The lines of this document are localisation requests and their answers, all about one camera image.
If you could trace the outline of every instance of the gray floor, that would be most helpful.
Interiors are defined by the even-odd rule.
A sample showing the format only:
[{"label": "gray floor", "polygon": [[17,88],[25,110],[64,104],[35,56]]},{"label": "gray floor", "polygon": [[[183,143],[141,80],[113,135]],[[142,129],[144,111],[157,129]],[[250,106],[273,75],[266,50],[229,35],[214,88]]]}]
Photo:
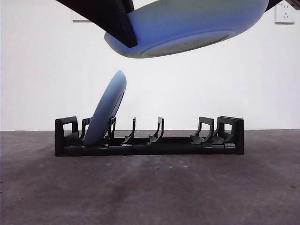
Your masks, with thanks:
[{"label": "gray floor", "polygon": [[246,131],[245,155],[54,157],[54,132],[1,146],[3,225],[300,224],[300,130]]}]

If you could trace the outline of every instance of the wall socket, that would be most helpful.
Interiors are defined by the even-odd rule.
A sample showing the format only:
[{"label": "wall socket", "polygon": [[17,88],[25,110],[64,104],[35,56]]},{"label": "wall socket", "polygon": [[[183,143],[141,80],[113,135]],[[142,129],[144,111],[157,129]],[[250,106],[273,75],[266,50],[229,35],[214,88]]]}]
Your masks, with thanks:
[{"label": "wall socket", "polygon": [[295,9],[285,0],[278,3],[275,8],[275,23],[276,24],[294,24]]},{"label": "wall socket", "polygon": [[88,23],[88,22],[90,22],[87,18],[85,18],[82,15],[74,12],[73,10],[71,10],[71,18],[72,18],[73,22],[77,22],[77,23]]}]

